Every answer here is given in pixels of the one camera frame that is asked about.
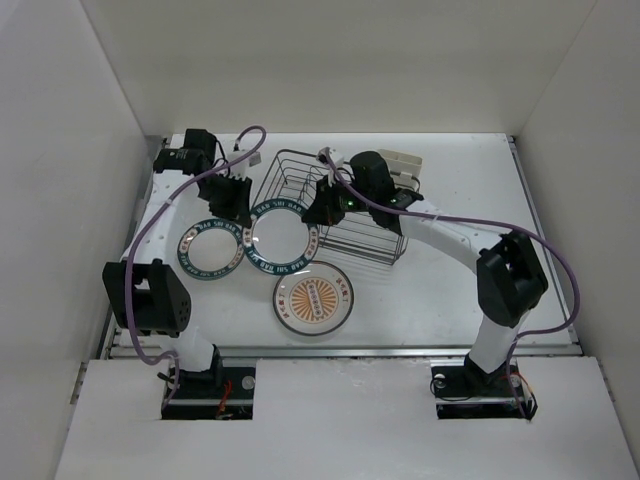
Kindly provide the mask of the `green rim lettered plate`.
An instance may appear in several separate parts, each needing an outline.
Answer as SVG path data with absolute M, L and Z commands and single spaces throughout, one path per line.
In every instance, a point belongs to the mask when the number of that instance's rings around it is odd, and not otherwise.
M 272 198 L 250 211 L 251 225 L 242 230 L 247 260 L 259 271 L 286 276 L 304 269 L 319 249 L 319 228 L 304 223 L 306 207 L 292 199 Z
M 229 275 L 243 259 L 242 229 L 218 218 L 192 225 L 177 247 L 179 266 L 188 276 L 202 281 Z

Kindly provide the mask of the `wire dish rack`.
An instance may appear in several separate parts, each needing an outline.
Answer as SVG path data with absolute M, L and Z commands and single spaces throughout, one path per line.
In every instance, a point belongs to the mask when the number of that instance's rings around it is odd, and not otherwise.
M 308 208 L 316 182 L 327 173 L 312 153 L 278 150 L 264 175 L 255 205 L 272 198 L 294 200 Z M 392 265 L 406 251 L 408 240 L 375 224 L 366 212 L 351 212 L 336 226 L 319 228 L 319 248 L 379 264 Z

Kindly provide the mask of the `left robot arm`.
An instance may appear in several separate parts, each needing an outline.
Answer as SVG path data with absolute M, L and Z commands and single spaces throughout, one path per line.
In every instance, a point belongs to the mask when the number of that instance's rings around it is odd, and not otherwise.
M 250 126 L 225 151 L 213 133 L 189 129 L 180 147 L 159 150 L 141 223 L 121 259 L 103 268 L 112 312 L 139 358 L 149 366 L 171 363 L 161 377 L 170 395 L 187 381 L 205 397 L 223 387 L 218 350 L 192 325 L 192 297 L 181 278 L 217 280 L 242 261 L 243 231 L 251 225 L 246 170 L 258 163 L 266 136 L 263 127 Z M 196 239 L 211 231 L 231 243 L 217 269 L 190 257 Z

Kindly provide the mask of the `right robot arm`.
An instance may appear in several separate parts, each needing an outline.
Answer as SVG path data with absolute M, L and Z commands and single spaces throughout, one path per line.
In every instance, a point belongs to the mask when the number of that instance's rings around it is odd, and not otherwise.
M 377 226 L 433 247 L 475 275 L 483 319 L 465 358 L 463 381 L 477 394 L 495 387 L 507 373 L 524 318 L 548 289 L 529 235 L 514 227 L 498 234 L 485 223 L 474 228 L 468 220 L 449 219 L 420 193 L 396 186 L 376 151 L 351 158 L 350 179 L 343 178 L 330 148 L 316 159 L 328 173 L 316 183 L 305 223 L 335 226 L 349 213 L 366 212 Z

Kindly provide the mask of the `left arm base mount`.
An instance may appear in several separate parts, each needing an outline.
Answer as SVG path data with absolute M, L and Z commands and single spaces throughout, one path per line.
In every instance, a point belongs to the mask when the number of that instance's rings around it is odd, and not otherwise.
M 256 380 L 254 366 L 212 365 L 202 372 L 181 370 L 178 389 L 164 391 L 163 420 L 244 421 L 253 419 Z

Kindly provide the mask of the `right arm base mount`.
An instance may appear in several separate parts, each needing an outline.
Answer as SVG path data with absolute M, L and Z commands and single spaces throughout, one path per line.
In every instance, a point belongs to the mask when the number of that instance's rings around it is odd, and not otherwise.
M 430 391 L 439 420 L 522 419 L 530 421 L 538 402 L 518 365 L 496 375 L 477 377 L 465 365 L 431 367 Z

